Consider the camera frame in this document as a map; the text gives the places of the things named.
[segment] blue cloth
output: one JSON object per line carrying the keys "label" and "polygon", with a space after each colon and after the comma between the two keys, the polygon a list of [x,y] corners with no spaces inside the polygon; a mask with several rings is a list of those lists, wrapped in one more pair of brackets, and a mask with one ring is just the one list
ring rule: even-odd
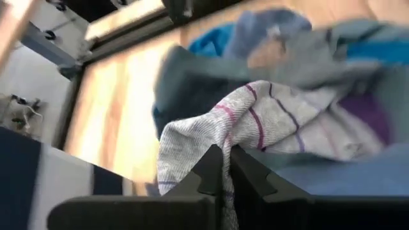
{"label": "blue cloth", "polygon": [[276,173],[314,195],[409,196],[409,144],[394,144],[366,162],[316,159]]}
{"label": "blue cloth", "polygon": [[194,54],[207,57],[221,57],[233,32],[234,24],[224,24],[211,29],[203,36],[194,40],[188,50]]}
{"label": "blue cloth", "polygon": [[188,50],[208,57],[245,59],[268,36],[272,27],[278,29],[277,36],[284,38],[312,28],[306,18],[290,10],[245,11],[236,24],[211,29],[194,40]]}
{"label": "blue cloth", "polygon": [[348,46],[348,59],[375,59],[409,65],[409,41],[359,42]]}

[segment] pink stripe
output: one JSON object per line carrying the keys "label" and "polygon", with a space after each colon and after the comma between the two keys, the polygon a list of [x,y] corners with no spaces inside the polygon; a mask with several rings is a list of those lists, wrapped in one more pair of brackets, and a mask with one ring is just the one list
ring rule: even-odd
{"label": "pink stripe", "polygon": [[253,116],[254,120],[256,120],[257,127],[258,127],[258,145],[257,149],[262,150],[263,149],[263,142],[264,142],[264,131],[263,127],[261,126],[260,119],[258,118],[258,115],[256,112],[254,112],[253,108],[250,107],[249,109],[251,115]]}
{"label": "pink stripe", "polygon": [[250,90],[250,92],[253,94],[254,99],[257,100],[257,93],[256,91],[253,89],[253,87],[251,87],[249,84],[245,85],[245,87]]}
{"label": "pink stripe", "polygon": [[216,105],[215,108],[223,109],[224,112],[228,114],[230,122],[232,122],[233,124],[235,123],[235,115],[233,114],[233,111],[229,107],[225,105]]}
{"label": "pink stripe", "polygon": [[325,127],[324,123],[321,121],[320,118],[318,118],[318,123],[320,124],[322,130],[324,131],[325,137],[327,138],[328,143],[330,144],[330,146],[332,148],[332,151],[334,151],[336,157],[339,157],[340,154],[338,153],[337,148],[335,147],[335,142],[334,142],[334,140],[332,138],[331,133],[327,130],[327,128]]}

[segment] metal frame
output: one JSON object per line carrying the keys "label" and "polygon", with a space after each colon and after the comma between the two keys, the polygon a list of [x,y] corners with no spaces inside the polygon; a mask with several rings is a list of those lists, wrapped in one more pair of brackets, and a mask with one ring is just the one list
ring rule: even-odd
{"label": "metal frame", "polygon": [[206,0],[208,5],[212,5],[212,7],[201,8],[202,6],[200,6],[195,9],[195,6],[193,6],[196,12],[190,18],[175,14],[175,10],[178,11],[179,9],[175,9],[170,13],[168,10],[161,9],[125,26],[119,27],[109,34],[84,42],[77,63],[69,67],[60,66],[59,69],[62,75],[71,80],[71,83],[66,101],[63,105],[62,115],[59,119],[59,128],[56,130],[52,145],[61,150],[63,150],[65,146],[75,103],[87,66],[134,45],[162,35],[172,29],[184,26],[189,22],[193,22],[216,11],[223,10],[240,1],[241,0],[227,0],[221,3],[217,1],[217,4],[212,5],[212,0]]}

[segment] pile of clothes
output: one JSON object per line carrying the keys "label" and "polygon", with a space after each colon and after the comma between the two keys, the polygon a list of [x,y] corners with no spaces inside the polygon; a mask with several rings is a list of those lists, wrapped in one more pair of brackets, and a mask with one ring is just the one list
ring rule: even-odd
{"label": "pile of clothes", "polygon": [[286,9],[246,11],[172,48],[153,108],[160,193],[216,144],[224,225],[236,229],[228,171],[239,144],[310,194],[409,195],[408,64],[409,28],[360,19],[311,31]]}

